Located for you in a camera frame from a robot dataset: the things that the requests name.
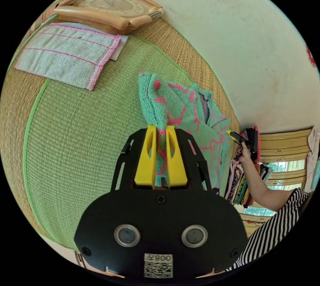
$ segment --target qr code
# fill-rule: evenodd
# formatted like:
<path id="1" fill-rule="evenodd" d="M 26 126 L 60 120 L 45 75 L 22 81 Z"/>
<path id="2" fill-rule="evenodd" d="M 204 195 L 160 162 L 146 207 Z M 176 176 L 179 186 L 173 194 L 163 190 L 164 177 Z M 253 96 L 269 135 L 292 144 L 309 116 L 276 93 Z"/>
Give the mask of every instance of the qr code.
<path id="1" fill-rule="evenodd" d="M 173 277 L 172 262 L 165 262 L 165 263 L 145 262 L 144 277 L 172 278 Z"/>

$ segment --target clock face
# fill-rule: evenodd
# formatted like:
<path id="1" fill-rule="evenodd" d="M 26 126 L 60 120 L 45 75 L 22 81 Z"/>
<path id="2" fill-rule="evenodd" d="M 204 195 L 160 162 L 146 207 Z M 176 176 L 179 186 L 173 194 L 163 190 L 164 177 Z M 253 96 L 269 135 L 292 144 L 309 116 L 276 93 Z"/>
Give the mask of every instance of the clock face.
<path id="1" fill-rule="evenodd" d="M 143 16 L 157 10 L 144 0 L 75 0 L 69 5 L 110 12 L 121 17 Z"/>

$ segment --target woman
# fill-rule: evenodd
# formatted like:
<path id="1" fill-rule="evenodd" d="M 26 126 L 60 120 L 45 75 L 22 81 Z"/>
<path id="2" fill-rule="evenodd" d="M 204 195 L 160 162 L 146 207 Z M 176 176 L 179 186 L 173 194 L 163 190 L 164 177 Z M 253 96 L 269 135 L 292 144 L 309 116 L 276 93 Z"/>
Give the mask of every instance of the woman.
<path id="1" fill-rule="evenodd" d="M 306 193 L 302 188 L 289 191 L 269 189 L 261 180 L 244 143 L 237 149 L 237 154 L 242 154 L 239 161 L 251 196 L 259 205 L 276 214 L 249 237 L 246 248 L 227 271 L 245 265 L 274 248 L 296 224 L 313 194 Z"/>

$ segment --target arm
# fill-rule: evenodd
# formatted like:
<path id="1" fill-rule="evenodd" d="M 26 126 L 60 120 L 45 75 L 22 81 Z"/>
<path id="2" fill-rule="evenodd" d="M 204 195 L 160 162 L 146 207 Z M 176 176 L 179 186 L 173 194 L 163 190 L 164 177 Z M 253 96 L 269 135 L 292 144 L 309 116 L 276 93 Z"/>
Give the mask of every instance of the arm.
<path id="1" fill-rule="evenodd" d="M 242 156 L 239 158 L 251 196 L 262 207 L 278 212 L 286 204 L 293 190 L 272 190 L 262 181 L 250 158 L 250 153 L 242 143 Z"/>

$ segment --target screw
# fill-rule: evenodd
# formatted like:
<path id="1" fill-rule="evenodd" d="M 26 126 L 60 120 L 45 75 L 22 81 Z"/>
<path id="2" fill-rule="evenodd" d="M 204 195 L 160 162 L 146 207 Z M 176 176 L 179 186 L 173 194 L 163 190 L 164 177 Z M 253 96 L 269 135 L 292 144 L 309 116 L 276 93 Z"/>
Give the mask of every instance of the screw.
<path id="1" fill-rule="evenodd" d="M 167 201 L 167 198 L 166 198 L 165 196 L 163 196 L 163 195 L 159 195 L 159 196 L 157 196 L 157 198 L 156 198 L 156 202 L 157 202 L 157 204 L 159 204 L 159 205 L 165 204 L 166 201 Z"/>
<path id="2" fill-rule="evenodd" d="M 91 256 L 91 250 L 88 247 L 82 247 L 82 253 L 85 256 Z"/>
<path id="3" fill-rule="evenodd" d="M 236 248 L 231 252 L 230 257 L 235 258 L 238 256 L 238 253 L 239 253 L 239 250 Z"/>

